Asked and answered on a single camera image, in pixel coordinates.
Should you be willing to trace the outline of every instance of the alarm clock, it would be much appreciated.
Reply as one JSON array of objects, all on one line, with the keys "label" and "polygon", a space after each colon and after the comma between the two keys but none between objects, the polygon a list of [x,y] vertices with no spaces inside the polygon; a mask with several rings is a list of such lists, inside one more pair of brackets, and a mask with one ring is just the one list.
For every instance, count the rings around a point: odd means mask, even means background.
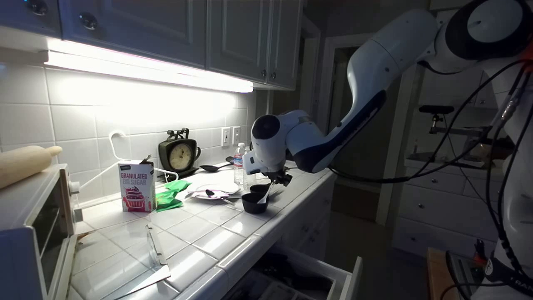
[{"label": "alarm clock", "polygon": [[189,128],[169,129],[167,133],[167,139],[159,144],[162,166],[177,171],[180,178],[192,174],[197,169],[194,164],[202,148],[189,138]]}]

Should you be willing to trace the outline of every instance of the wall outlet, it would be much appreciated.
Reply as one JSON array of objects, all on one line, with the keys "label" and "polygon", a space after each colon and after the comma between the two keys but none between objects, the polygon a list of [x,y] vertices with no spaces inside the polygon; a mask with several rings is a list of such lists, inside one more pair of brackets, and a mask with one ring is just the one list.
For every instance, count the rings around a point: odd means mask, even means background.
[{"label": "wall outlet", "polygon": [[232,126],[222,126],[220,129],[220,146],[230,146],[232,144]]},{"label": "wall outlet", "polygon": [[238,141],[243,141],[243,128],[233,126],[232,128],[232,144],[237,144]]}]

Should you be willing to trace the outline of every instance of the clock face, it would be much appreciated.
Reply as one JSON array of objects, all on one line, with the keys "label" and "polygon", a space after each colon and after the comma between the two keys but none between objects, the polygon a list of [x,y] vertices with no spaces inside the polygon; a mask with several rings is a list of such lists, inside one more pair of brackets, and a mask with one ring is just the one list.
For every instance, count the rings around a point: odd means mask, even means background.
[{"label": "clock face", "polygon": [[175,169],[185,169],[192,159],[194,149],[185,143],[175,144],[170,151],[170,166]]}]

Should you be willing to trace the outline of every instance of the open drawer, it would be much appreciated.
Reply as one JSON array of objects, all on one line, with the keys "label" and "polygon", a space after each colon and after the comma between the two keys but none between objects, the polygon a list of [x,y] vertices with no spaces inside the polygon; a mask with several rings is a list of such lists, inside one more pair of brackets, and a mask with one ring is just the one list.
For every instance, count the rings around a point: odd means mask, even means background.
[{"label": "open drawer", "polygon": [[352,300],[357,298],[362,263],[358,256],[350,273],[298,251],[273,246],[225,298]]}]

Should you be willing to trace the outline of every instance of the white tile countertop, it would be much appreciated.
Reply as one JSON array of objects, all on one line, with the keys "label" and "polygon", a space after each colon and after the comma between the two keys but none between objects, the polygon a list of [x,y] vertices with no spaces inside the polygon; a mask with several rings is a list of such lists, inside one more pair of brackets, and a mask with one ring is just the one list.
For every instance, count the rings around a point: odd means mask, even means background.
[{"label": "white tile countertop", "polygon": [[[69,298],[122,298],[157,276],[159,263],[147,238],[154,228],[170,276],[129,298],[222,298],[292,224],[297,208],[330,179],[332,171],[305,173],[292,166],[288,186],[262,214],[240,203],[185,198],[182,208],[130,213],[110,199],[84,208],[77,223],[79,246]],[[197,179],[233,181],[230,169],[195,174]]]}]

